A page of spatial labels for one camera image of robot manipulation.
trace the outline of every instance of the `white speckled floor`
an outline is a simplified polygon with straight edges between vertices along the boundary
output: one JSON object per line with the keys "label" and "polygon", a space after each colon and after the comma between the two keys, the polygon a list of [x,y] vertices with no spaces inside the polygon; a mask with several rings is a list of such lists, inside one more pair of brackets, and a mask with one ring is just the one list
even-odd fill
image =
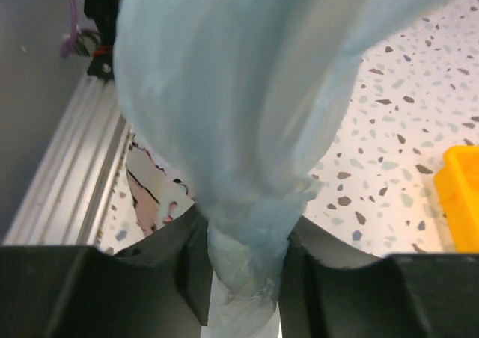
{"label": "white speckled floor", "polygon": [[[453,0],[366,53],[342,127],[311,172],[326,186],[308,218],[378,256],[454,248],[433,177],[447,148],[479,144],[478,7]],[[160,228],[151,212],[174,218],[192,204],[176,177],[158,170],[148,185],[159,203],[140,228],[124,163],[99,236],[110,252],[142,239],[152,223]]]}

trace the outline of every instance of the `gray panel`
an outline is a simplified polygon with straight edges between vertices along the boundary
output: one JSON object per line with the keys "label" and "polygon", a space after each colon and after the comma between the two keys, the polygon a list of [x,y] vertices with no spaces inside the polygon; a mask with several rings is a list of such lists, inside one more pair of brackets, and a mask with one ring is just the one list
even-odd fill
{"label": "gray panel", "polygon": [[68,0],[0,0],[0,241],[88,66],[59,58],[69,30]]}

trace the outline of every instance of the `wire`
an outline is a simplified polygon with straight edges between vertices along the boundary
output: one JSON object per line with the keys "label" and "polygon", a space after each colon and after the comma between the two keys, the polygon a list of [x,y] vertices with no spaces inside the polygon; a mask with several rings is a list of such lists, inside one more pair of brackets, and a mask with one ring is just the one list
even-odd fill
{"label": "wire", "polygon": [[76,12],[75,0],[68,0],[70,2],[70,38],[65,40],[60,49],[60,56],[66,58],[75,46],[76,38],[78,37],[78,14]]}

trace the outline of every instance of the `purple cable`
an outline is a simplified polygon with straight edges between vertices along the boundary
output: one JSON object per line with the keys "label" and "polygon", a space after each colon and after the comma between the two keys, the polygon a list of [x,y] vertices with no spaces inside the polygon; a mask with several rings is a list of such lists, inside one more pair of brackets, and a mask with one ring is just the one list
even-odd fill
{"label": "purple cable", "polygon": [[76,38],[78,37],[78,17],[76,13],[76,3],[75,0],[70,1],[70,38],[65,40],[63,45],[60,49],[60,56],[62,58],[66,58],[71,52],[73,52],[73,48],[75,46]]}

